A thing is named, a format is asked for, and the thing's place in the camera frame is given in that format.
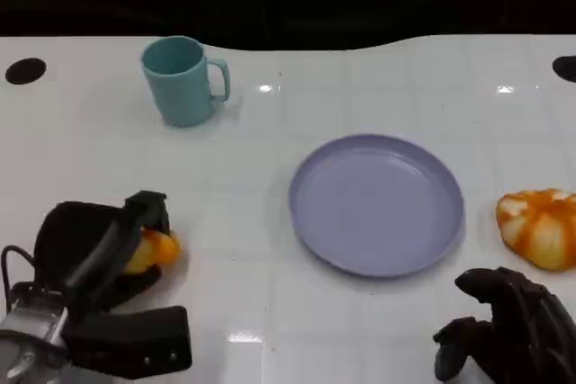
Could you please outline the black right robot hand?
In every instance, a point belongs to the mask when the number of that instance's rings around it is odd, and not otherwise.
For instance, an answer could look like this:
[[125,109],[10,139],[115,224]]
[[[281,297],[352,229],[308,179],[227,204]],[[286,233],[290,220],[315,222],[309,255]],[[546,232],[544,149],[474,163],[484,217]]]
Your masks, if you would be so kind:
[[494,383],[575,381],[575,322],[545,286],[505,267],[472,268],[454,284],[489,304],[491,320],[460,317],[433,336],[437,380],[454,379],[473,359]]

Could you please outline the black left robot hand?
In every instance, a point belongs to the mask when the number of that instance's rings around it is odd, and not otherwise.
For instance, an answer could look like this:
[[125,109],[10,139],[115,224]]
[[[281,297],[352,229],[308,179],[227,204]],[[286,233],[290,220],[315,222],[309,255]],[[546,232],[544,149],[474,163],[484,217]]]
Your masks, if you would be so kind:
[[64,295],[71,316],[118,307],[150,289],[157,264],[135,275],[125,267],[140,244],[140,231],[169,229],[167,196],[140,191],[121,208],[82,201],[59,203],[45,217],[33,249],[34,281]]

